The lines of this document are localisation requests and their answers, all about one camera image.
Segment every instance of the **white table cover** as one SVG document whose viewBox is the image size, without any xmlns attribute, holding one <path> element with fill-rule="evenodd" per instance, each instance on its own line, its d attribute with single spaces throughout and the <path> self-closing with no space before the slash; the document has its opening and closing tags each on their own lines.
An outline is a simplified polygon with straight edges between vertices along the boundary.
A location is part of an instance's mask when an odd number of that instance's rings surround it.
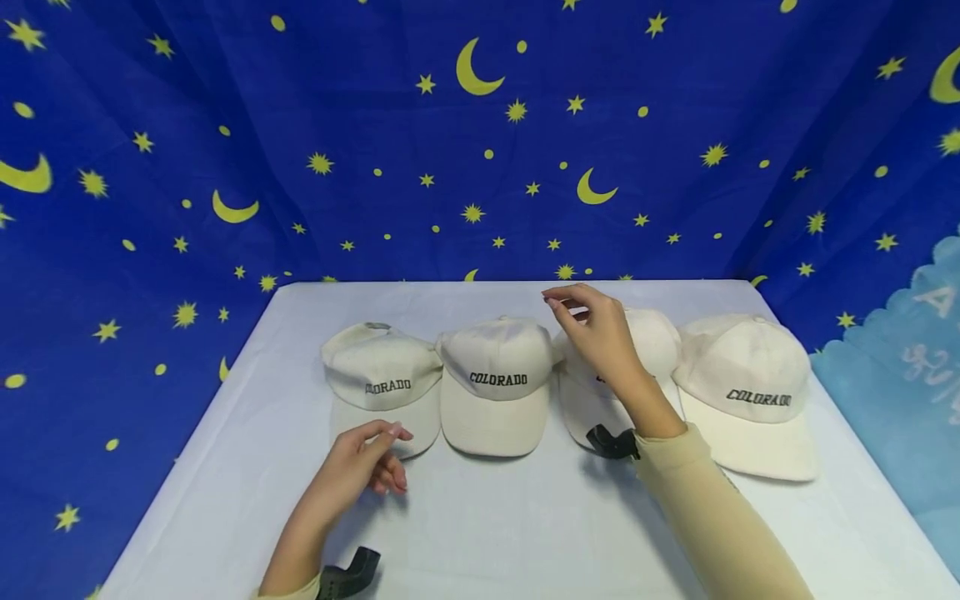
<svg viewBox="0 0 960 600">
<path fill-rule="evenodd" d="M 557 282 L 297 283 L 278 290 L 101 592 L 101 600 L 240 599 L 329 448 L 331 392 L 320 345 L 380 321 L 426 340 L 501 315 L 559 327 L 539 291 Z M 711 314 L 773 319 L 742 281 L 599 282 L 677 326 Z M 913 518 L 813 382 L 808 421 L 821 477 L 731 480 L 780 538 L 817 598 L 960 598 Z M 406 498 L 368 492 L 328 540 L 346 565 L 382 553 L 387 599 L 700 598 L 703 591 L 630 465 L 591 456 L 559 404 L 540 446 L 518 460 L 467 458 L 443 434 L 407 464 Z"/>
</svg>

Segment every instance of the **cream baseball cap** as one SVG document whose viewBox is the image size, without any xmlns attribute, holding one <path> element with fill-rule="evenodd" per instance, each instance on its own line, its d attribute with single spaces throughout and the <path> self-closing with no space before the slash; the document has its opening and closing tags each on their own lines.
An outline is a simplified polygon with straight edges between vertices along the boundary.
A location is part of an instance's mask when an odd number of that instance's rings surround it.
<svg viewBox="0 0 960 600">
<path fill-rule="evenodd" d="M 469 454 L 523 456 L 540 443 L 557 362 L 550 334 L 531 319 L 501 317 L 437 340 L 444 361 L 444 436 Z"/>
<path fill-rule="evenodd" d="M 707 317 L 680 329 L 674 379 L 686 419 L 717 464 L 789 481 L 817 476 L 804 408 L 811 376 L 804 347 L 786 327 L 756 315 Z"/>
<path fill-rule="evenodd" d="M 657 379 L 663 395 L 682 418 L 684 412 L 680 405 L 680 393 L 670 378 L 680 360 L 680 334 L 677 328 L 657 310 L 627 308 L 625 313 L 640 363 Z M 626 429 L 633 429 L 634 424 L 623 404 L 607 382 L 584 360 L 566 334 L 561 332 L 554 344 L 564 356 L 560 375 L 560 403 L 564 409 L 566 430 L 576 443 L 592 449 L 587 441 L 587 432 L 596 425 L 604 425 L 614 436 Z"/>
<path fill-rule="evenodd" d="M 333 400 L 333 436 L 383 419 L 401 421 L 414 434 L 392 447 L 397 458 L 416 456 L 440 434 L 443 364 L 429 342 L 383 323 L 361 323 L 330 338 L 321 348 Z"/>
</svg>

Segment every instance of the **black plastic clip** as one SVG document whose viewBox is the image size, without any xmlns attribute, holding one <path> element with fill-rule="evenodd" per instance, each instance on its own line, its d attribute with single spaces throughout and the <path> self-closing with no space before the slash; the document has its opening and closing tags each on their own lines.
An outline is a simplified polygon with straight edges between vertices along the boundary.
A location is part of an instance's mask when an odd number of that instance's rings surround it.
<svg viewBox="0 0 960 600">
<path fill-rule="evenodd" d="M 317 600 L 339 600 L 358 594 L 373 582 L 376 566 L 380 563 L 380 553 L 360 546 L 353 553 L 350 566 L 342 569 L 328 564 L 320 576 L 320 593 Z"/>
<path fill-rule="evenodd" d="M 639 454 L 636 453 L 633 429 L 627 429 L 614 437 L 607 427 L 597 425 L 587 432 L 587 441 L 593 446 L 593 450 L 603 458 L 611 460 L 619 460 L 628 456 L 639 458 Z"/>
</svg>

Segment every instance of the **beige long sleeve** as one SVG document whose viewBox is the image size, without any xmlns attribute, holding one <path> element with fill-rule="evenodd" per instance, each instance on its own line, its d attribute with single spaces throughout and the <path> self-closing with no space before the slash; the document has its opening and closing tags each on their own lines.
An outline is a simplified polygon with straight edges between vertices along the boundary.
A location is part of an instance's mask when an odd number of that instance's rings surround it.
<svg viewBox="0 0 960 600">
<path fill-rule="evenodd" d="M 711 599 L 813 598 L 773 532 L 710 458 L 696 425 L 669 440 L 636 436 L 636 448 L 636 474 Z"/>
</svg>

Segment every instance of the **hand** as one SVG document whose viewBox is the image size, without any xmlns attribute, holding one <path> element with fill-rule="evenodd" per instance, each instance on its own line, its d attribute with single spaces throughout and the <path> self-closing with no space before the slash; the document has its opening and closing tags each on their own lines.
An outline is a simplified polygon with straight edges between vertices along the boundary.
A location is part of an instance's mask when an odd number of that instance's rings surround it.
<svg viewBox="0 0 960 600">
<path fill-rule="evenodd" d="M 615 393 L 649 376 L 636 356 L 620 300 L 585 283 L 545 290 L 543 299 L 553 309 L 566 337 Z M 570 312 L 576 308 L 586 310 Z"/>
</svg>

